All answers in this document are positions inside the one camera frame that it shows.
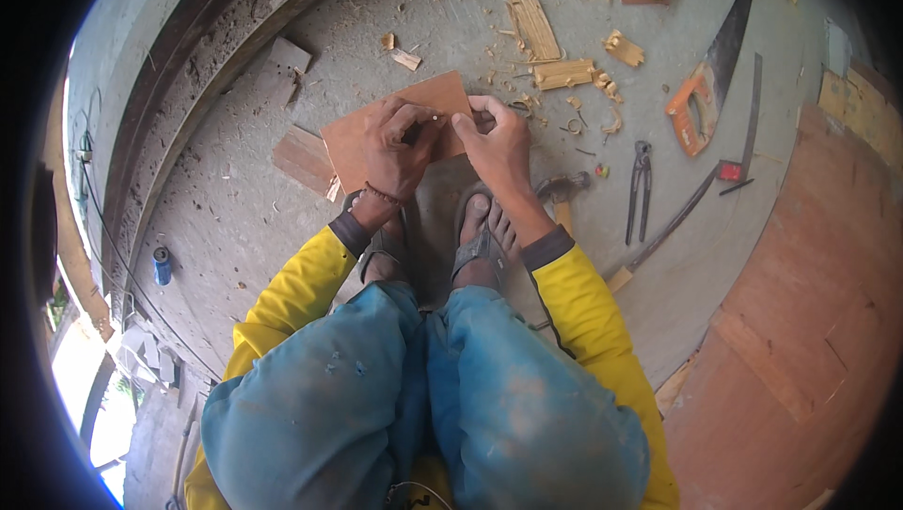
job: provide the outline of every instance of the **yellow long-sleeve shirt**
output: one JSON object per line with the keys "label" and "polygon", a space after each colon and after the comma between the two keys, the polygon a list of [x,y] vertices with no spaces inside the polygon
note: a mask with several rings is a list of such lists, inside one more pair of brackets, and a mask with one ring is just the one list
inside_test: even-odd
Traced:
{"label": "yellow long-sleeve shirt", "polygon": [[[331,225],[341,227],[338,222]],[[246,321],[235,325],[235,352],[223,380],[244,375],[253,367],[254,359],[262,358],[289,335],[326,315],[356,262],[356,254],[342,243],[335,229],[324,227],[310,238],[261,292]],[[679,507],[655,396],[605,282],[561,228],[524,252],[525,266],[533,273],[561,346],[615,393],[616,404],[629,406],[639,416],[651,455],[649,483],[640,508]],[[448,492],[447,485],[438,484],[447,480],[442,470],[414,469],[412,473],[419,478],[434,476],[440,492]],[[203,448],[198,448],[194,470],[185,480],[185,500],[189,510],[230,508],[210,474]]]}

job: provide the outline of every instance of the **foot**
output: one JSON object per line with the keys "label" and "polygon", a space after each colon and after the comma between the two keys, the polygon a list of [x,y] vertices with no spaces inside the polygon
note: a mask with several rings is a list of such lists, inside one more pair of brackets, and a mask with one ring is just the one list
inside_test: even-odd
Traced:
{"label": "foot", "polygon": [[[459,244],[466,244],[480,235],[484,222],[489,225],[492,237],[499,243],[508,262],[516,261],[520,256],[520,245],[517,244],[511,221],[505,215],[499,201],[495,199],[490,201],[485,195],[476,194],[468,200],[464,223],[460,229]],[[499,281],[492,271],[489,259],[480,257],[461,267],[451,286],[453,289],[462,289],[471,284],[500,290]]]}
{"label": "foot", "polygon": [[[351,201],[351,208],[354,208],[358,200],[360,200],[360,197]],[[389,237],[399,242],[404,240],[404,229],[398,215],[392,215],[389,221],[383,224],[382,229],[388,233]],[[367,263],[367,269],[364,271],[364,284],[371,280],[400,280],[408,282],[407,277],[404,275],[404,269],[401,268],[397,261],[386,254],[374,254],[370,258],[370,262]]]}

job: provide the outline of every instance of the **dark cuff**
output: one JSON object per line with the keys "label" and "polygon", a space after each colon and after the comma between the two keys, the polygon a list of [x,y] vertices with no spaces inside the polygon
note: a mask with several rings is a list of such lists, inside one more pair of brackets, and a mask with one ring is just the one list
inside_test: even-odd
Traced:
{"label": "dark cuff", "polygon": [[367,245],[370,245],[370,236],[347,210],[343,210],[339,217],[330,222],[330,229],[355,258],[359,258]]}
{"label": "dark cuff", "polygon": [[521,260],[528,271],[535,271],[568,253],[573,240],[562,225],[527,245],[520,252]]}

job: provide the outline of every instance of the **hammer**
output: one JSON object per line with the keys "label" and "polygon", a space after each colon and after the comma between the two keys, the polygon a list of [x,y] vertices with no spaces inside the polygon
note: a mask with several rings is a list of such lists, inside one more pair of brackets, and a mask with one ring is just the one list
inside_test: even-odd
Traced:
{"label": "hammer", "polygon": [[555,214],[555,222],[560,223],[567,230],[567,233],[573,235],[570,225],[570,196],[581,188],[590,186],[590,174],[586,171],[580,171],[573,175],[559,175],[544,180],[536,186],[536,196],[539,200],[546,197],[552,198],[552,211]]}

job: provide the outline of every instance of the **leg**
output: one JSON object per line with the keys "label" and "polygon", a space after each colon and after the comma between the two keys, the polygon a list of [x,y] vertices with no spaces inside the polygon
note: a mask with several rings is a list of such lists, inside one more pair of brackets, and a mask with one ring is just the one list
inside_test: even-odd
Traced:
{"label": "leg", "polygon": [[420,322],[410,286],[370,282],[215,388],[201,439],[230,506],[381,508],[423,436]]}
{"label": "leg", "polygon": [[427,319],[433,424],[458,507],[637,507],[649,478],[637,415],[496,290],[463,282]]}

